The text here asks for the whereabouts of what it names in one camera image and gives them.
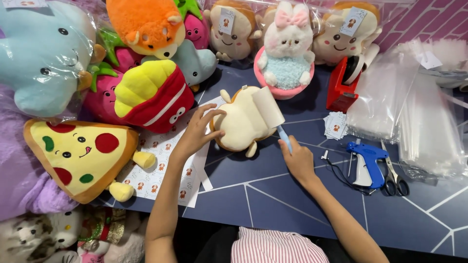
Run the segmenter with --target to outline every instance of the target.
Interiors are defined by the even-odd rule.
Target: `blue table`
[[[204,103],[219,96],[221,89],[233,95],[242,85],[258,86],[253,70],[219,66],[220,80],[196,99]],[[329,69],[317,67],[312,83],[296,97],[279,101],[286,123],[283,125],[314,153],[315,172],[335,198],[354,216],[375,241],[386,247],[402,248],[468,258],[468,183],[434,181],[415,182],[408,197],[389,197],[378,190],[363,196],[332,174],[321,160],[325,150],[331,162],[347,175],[350,154],[341,147],[355,141],[347,135],[342,140],[326,140],[324,121]],[[185,218],[291,231],[319,237],[336,238],[333,229],[317,203],[288,173],[277,144],[278,135],[258,143],[258,151],[247,159],[244,152],[231,153],[210,145],[205,170],[214,189],[200,187],[195,208],[179,207]],[[379,146],[379,143],[362,140]],[[393,162],[398,162],[396,145],[387,145]],[[351,164],[350,180],[355,176],[356,162]],[[394,164],[399,175],[404,172]],[[150,212],[153,200],[132,197],[116,202],[103,193],[94,204]]]

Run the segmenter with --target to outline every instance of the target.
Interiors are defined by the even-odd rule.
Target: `orange shiba inu plush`
[[[122,41],[141,55],[169,59],[185,39],[173,0],[107,0],[107,12]]]

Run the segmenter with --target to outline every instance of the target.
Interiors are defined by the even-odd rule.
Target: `paper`
[[[424,54],[418,54],[416,60],[426,69],[442,66],[442,62],[430,51],[426,51]]]
[[[326,116],[323,120],[325,121],[325,136],[327,136],[327,139],[339,140],[348,134],[346,114],[342,112],[330,112],[330,115]]]
[[[14,7],[48,7],[45,0],[2,0],[3,6],[5,8],[14,8]]]
[[[217,97],[205,104],[225,103],[221,97]],[[197,108],[188,111],[173,126],[172,130],[165,134],[152,133],[144,130],[140,134],[140,146],[142,152],[150,152],[156,156],[156,164],[149,169],[142,169],[133,161],[130,161],[116,177],[116,181],[126,183],[135,188],[134,196],[155,200],[162,180],[166,173],[169,156],[177,145],[180,137],[185,132],[193,113]],[[195,207],[197,201],[200,182],[203,187],[213,189],[211,182],[205,172],[206,156],[208,154],[209,143],[192,155],[185,163],[182,170],[180,189],[178,193],[178,204],[188,207]]]
[[[221,8],[221,16],[219,17],[218,31],[221,33],[231,34],[234,24],[234,11],[226,8]]]
[[[352,37],[354,32],[358,29],[359,25],[366,16],[367,11],[357,7],[351,7],[350,12],[343,21],[343,25],[338,32]]]

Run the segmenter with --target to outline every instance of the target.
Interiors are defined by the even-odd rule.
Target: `tagging gun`
[[[358,156],[356,181],[353,184],[370,189],[378,189],[384,185],[385,179],[377,165],[377,160],[387,158],[387,151],[375,146],[360,144],[360,140],[348,143],[346,151]]]

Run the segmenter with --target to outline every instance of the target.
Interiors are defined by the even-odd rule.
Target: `tag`
[[[344,19],[343,25],[340,27],[338,32],[352,37],[354,32],[358,29],[364,17],[367,14],[367,10],[360,9],[357,7],[351,7],[350,12]]]
[[[48,7],[45,0],[2,0],[3,6],[5,8],[14,8],[14,7]]]
[[[425,55],[418,54],[416,60],[426,69],[442,66],[442,62],[430,51],[426,51]]]
[[[226,8],[221,8],[221,16],[219,17],[218,31],[221,33],[231,34],[234,23],[234,11]]]

